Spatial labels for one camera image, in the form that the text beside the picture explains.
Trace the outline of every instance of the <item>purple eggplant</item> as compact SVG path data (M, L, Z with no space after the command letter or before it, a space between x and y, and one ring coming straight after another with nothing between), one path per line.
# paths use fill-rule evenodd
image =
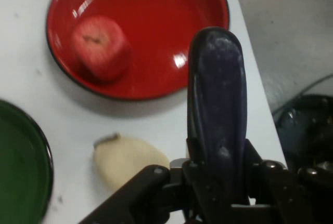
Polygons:
M231 203L245 204L247 90L237 37L218 27L201 30L190 47L189 69L190 157L222 184Z

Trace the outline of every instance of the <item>gray floor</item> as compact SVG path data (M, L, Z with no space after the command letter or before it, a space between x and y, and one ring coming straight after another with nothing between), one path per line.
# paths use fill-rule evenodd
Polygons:
M240 0L271 110L333 72L333 0ZM333 94L333 80L312 92Z

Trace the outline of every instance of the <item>black wire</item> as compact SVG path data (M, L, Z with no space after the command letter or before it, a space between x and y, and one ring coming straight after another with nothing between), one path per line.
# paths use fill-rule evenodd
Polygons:
M302 89L299 93L296 94L296 96L294 96L293 98L291 98L290 100L288 100L286 103L284 103L282 106L276 108L274 111L272 111L272 115L276 115L278 112L280 112L281 110L285 109L286 107L288 107L292 102L294 102L296 99L298 99L299 97L301 97L304 93L306 93L308 90L312 89L314 86L320 84L321 82L328 80L330 78L333 77L333 73L330 73L318 80L316 80L315 82L312 82L311 84L309 84L307 87L305 87L304 89Z

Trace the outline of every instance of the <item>red apple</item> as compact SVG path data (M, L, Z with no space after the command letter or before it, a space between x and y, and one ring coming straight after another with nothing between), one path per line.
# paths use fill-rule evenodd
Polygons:
M124 73L131 60L132 49L123 31L105 16L80 22L73 31L72 46L80 61L103 82Z

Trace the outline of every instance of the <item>white table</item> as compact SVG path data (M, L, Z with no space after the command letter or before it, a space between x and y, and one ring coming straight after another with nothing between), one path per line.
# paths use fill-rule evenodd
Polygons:
M77 223L110 194L93 167L93 142L118 131L141 137L170 160L185 156L186 91L148 102L95 96L67 78L46 44L50 0L0 0L0 98L29 113L54 159L54 189L44 223ZM248 131L259 154L285 163L238 0L228 0L248 84ZM169 223L181 223L181 214Z

